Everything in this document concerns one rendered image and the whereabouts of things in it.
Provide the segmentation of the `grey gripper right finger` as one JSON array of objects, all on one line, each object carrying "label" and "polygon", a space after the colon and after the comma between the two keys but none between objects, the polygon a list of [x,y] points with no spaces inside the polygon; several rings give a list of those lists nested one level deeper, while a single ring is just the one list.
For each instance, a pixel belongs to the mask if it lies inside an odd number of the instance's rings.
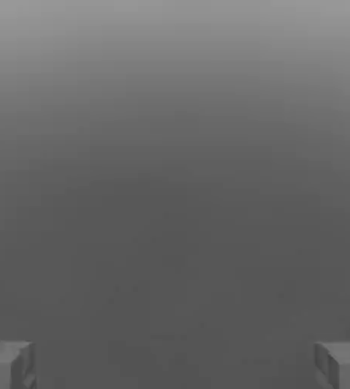
[{"label": "grey gripper right finger", "polygon": [[314,367],[319,389],[350,389],[350,341],[316,342]]}]

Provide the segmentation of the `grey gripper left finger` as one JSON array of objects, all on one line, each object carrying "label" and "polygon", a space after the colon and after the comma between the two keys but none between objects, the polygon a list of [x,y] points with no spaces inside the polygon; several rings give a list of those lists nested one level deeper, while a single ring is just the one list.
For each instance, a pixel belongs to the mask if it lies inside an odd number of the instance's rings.
[{"label": "grey gripper left finger", "polygon": [[0,341],[0,389],[37,389],[35,343]]}]

